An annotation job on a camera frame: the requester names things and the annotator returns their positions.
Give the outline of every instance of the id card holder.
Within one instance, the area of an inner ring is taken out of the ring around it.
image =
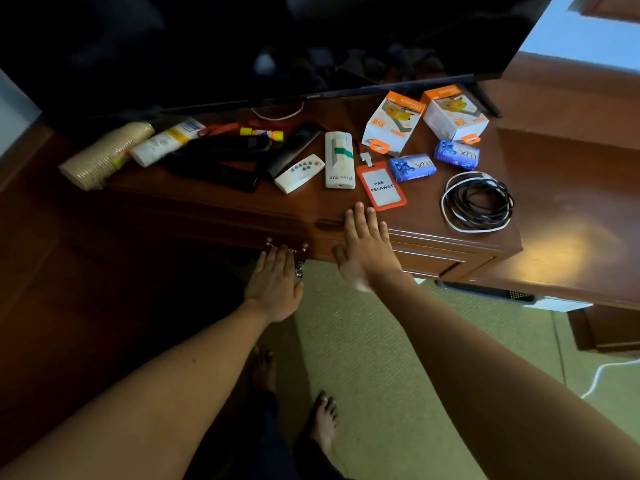
[[[356,172],[376,211],[393,209],[406,203],[404,193],[391,175],[386,162],[377,162],[373,166],[359,165]]]

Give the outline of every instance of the blue soap bar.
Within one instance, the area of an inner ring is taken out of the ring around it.
[[[457,143],[450,139],[441,139],[433,156],[436,160],[473,170],[480,161],[480,150],[468,144]]]
[[[391,170],[396,182],[427,177],[436,173],[435,165],[429,156],[424,154],[391,158],[389,160],[389,170]]]

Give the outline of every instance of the floor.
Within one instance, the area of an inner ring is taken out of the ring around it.
[[[441,290],[448,303],[500,343],[576,394],[601,363],[621,359],[576,350],[566,314]],[[284,434],[293,439],[320,389],[339,404],[332,460],[360,479],[482,479],[393,316],[377,298],[344,286],[335,265],[305,265],[305,296],[294,321],[260,341],[279,357]],[[640,365],[610,367],[588,401],[640,441]]]

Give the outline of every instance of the tv screen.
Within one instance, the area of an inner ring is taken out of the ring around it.
[[[549,1],[12,0],[0,66],[67,122],[426,89],[499,77]]]

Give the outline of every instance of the dark pants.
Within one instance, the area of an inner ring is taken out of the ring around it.
[[[245,480],[344,480],[308,435],[300,435],[293,449],[289,448],[278,427],[278,400],[274,393],[257,392],[252,401],[255,429],[241,465]]]

